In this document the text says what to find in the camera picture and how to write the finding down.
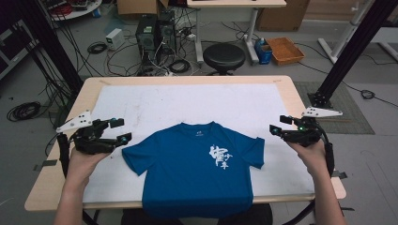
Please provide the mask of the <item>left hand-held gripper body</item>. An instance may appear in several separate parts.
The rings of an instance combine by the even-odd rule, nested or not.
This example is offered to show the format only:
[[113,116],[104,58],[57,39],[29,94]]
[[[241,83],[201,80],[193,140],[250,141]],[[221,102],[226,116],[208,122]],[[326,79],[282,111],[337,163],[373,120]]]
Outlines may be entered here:
[[116,149],[116,139],[101,138],[103,131],[110,128],[111,119],[93,120],[91,111],[86,110],[58,127],[56,132],[62,134],[64,131],[75,129],[71,139],[74,141],[75,148],[82,153],[88,155],[112,153]]

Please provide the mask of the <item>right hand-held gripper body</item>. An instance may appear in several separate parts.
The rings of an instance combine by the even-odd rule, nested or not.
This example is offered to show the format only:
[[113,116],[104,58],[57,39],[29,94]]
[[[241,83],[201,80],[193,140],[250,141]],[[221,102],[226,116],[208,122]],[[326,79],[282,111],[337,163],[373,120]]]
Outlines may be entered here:
[[326,137],[326,132],[316,122],[320,117],[340,116],[341,111],[320,109],[308,107],[301,115],[301,118],[293,117],[293,124],[297,126],[296,130],[283,130],[281,138],[285,142],[298,143],[301,146],[309,146],[317,143],[321,136]]

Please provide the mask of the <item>blue t-shirt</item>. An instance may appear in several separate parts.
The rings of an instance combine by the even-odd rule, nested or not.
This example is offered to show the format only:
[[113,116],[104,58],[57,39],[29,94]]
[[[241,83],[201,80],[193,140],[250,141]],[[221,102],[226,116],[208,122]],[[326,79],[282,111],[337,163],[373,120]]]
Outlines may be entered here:
[[264,165],[265,140],[210,122],[178,124],[126,147],[145,175],[142,204],[154,218],[225,218],[253,205],[250,168]]

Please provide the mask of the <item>person's left hand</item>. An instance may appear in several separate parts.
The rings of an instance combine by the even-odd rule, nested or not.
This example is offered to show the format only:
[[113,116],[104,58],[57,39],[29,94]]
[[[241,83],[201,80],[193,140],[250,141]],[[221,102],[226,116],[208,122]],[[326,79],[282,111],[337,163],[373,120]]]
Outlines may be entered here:
[[70,154],[66,183],[74,187],[86,186],[97,165],[108,156],[110,156],[109,153],[88,155],[73,148]]

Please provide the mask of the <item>person's right hand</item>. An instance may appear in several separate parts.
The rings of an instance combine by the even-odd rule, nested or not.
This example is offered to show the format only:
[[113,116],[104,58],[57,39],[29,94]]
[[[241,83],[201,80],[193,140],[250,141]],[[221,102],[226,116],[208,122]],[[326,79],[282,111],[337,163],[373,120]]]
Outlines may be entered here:
[[296,151],[298,157],[307,167],[308,173],[313,178],[329,178],[325,145],[322,140],[319,140],[318,142],[311,144],[307,147],[301,146],[298,143],[293,142],[287,142],[287,144]]

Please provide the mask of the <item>grey floor mat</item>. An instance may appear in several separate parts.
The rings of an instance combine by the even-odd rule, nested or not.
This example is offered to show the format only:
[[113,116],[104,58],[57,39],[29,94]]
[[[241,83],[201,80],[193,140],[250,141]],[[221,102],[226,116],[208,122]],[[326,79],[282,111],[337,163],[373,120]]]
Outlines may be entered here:
[[[311,105],[309,95],[315,93],[320,82],[294,82],[298,94],[305,107]],[[367,122],[360,108],[348,93],[344,85],[340,85],[333,93],[331,109],[341,111],[343,114],[332,117],[317,118],[317,122],[327,133],[337,134],[369,134],[375,132]]]

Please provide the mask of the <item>blue box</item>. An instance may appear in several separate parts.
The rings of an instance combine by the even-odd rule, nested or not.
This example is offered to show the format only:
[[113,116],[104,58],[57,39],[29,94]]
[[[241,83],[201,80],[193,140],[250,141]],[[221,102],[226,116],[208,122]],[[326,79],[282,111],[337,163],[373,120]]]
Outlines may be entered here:
[[267,65],[270,62],[272,49],[263,37],[256,40],[254,50],[260,65]]

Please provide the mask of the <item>white table mat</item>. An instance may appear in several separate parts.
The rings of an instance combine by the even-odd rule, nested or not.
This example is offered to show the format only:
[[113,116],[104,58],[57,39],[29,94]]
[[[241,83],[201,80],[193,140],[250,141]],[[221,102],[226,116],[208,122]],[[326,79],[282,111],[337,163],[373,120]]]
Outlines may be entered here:
[[99,92],[92,116],[124,119],[123,127],[104,135],[131,133],[133,143],[181,122],[211,121],[265,139],[265,164],[251,170],[254,199],[260,203],[306,201],[314,195],[311,176],[297,154],[268,131],[279,125],[281,115],[298,117],[303,110],[296,87],[280,82],[107,85]]

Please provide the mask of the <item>person's dark pants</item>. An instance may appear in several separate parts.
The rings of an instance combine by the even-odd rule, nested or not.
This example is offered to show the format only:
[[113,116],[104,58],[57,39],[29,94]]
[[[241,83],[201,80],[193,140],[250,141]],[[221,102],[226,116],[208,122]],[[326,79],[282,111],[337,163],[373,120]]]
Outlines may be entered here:
[[[254,204],[249,210],[219,218],[217,225],[272,225],[273,215],[268,203]],[[120,225],[185,225],[178,218],[155,218],[143,209],[124,209]]]

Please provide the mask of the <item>black round stool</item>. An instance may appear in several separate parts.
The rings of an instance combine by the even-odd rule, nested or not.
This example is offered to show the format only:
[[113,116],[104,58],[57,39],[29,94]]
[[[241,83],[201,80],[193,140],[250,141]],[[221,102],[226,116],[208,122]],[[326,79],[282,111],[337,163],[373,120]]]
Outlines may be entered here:
[[238,46],[218,43],[207,47],[203,52],[204,62],[214,68],[210,75],[230,75],[230,70],[240,68],[246,60],[245,52]]

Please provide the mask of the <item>black computer tower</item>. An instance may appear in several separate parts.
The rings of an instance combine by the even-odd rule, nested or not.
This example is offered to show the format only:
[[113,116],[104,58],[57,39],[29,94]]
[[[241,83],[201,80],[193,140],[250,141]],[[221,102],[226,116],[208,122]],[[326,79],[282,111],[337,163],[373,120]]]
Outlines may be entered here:
[[158,17],[158,47],[156,59],[161,60],[165,55],[174,54],[176,51],[175,13],[172,10],[164,10]]
[[155,59],[155,51],[158,47],[157,40],[157,15],[143,14],[139,20],[135,32],[142,63],[152,65]]

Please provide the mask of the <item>white metal stand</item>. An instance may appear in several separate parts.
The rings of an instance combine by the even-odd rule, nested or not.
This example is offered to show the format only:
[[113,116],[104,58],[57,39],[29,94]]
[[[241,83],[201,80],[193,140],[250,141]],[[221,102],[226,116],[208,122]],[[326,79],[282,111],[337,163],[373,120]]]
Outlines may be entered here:
[[328,59],[331,61],[332,64],[335,64],[338,60],[338,56],[343,51],[345,44],[351,39],[353,34],[356,32],[357,28],[360,25],[360,21],[362,17],[367,12],[368,8],[371,6],[373,0],[362,0],[357,1],[356,5],[354,6],[355,14],[352,19],[349,21],[345,30],[341,34],[338,41],[334,44],[333,47],[323,39],[319,38],[317,40],[320,47],[323,49],[325,54],[327,55]]

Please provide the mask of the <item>grey metal rack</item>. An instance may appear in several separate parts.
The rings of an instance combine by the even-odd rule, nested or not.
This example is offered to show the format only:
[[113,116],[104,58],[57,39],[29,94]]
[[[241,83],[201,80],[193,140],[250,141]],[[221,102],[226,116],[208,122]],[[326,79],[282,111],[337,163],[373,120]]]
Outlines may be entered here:
[[23,20],[0,28],[0,80],[7,76],[38,45]]

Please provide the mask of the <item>round white table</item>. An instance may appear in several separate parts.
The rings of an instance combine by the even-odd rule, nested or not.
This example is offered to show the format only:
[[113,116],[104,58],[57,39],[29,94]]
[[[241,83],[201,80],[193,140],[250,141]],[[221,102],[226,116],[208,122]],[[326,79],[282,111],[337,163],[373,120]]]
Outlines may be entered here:
[[39,0],[54,21],[75,19],[92,13],[102,0]]

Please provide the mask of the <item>black frame post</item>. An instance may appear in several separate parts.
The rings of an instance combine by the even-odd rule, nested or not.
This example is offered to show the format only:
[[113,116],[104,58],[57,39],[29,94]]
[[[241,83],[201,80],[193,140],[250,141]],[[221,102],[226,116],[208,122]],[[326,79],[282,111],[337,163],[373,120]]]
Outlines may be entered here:
[[23,21],[42,44],[43,49],[67,83],[70,92],[77,96],[84,82],[46,19],[44,10],[38,0],[14,0],[14,2],[16,8],[20,11]]
[[345,44],[326,79],[315,93],[309,95],[312,106],[324,109],[331,107],[330,99],[334,91],[397,7],[398,0],[372,1],[371,6],[362,17],[359,27]]

